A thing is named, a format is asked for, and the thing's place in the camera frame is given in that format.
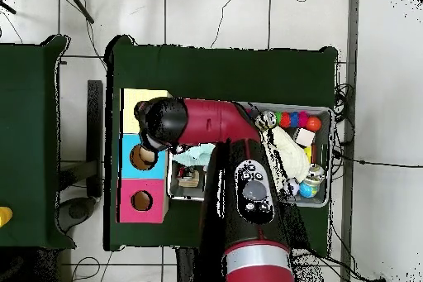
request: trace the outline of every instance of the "black stand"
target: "black stand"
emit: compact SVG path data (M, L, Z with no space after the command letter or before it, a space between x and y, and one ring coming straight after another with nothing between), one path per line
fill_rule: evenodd
M6 11L9 11L11 14L17 14L17 12L7 5L3 0L0 0L0 7L3 7Z
M102 81L88 81L86 161L60 168L59 190L86 179L87 195L102 196Z
M103 91L99 80L88 81L86 161L60 168L59 190L86 180L87 197L72 198L58 206L59 226L66 232L93 213L94 198L102 196Z
M78 6L79 10L82 12L82 14L85 16L87 21L89 21L91 24L94 24L93 18L89 15L87 9L85 6L79 1L79 0L73 0L75 4Z

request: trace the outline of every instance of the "yellow block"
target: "yellow block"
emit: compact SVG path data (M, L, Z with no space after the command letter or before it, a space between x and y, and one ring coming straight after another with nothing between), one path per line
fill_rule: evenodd
M123 132L138 134L140 125L134 117L134 107L139 101L149 101L157 97L172 97L166 90L148 90L145 88L124 88L123 92Z
M308 162L311 163L311 147L306 147L304 149L304 152L306 152L306 156L308 158Z
M8 207L0 207L0 227L3 227L12 219L12 210Z

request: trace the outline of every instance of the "dark green tablecloth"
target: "dark green tablecloth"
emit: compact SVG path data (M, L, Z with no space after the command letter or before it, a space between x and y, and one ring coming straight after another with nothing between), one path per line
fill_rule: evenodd
M117 36L107 47L105 248L198 246L199 202L172 201L162 224L117 223L119 89L168 90L174 97L334 107L337 51L207 50L133 45ZM108 187L112 178L112 188ZM300 208L311 248L326 255L328 206Z
M55 225L55 76L68 43L51 36L41 45L0 44L0 206L13 211L0 228L0 246L74 246Z

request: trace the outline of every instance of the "green ball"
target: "green ball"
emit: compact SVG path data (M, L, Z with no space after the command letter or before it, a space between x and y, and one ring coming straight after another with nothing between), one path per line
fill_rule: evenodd
M282 119L282 113L281 112L275 112L274 115L276 116L276 123L279 125Z

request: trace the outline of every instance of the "pink block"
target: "pink block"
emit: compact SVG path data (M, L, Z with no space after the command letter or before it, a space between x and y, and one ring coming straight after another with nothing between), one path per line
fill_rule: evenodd
M131 197L138 191L147 191L153 204L147 211L132 207ZM164 218L164 180L163 179L122 179L120 222L162 223Z

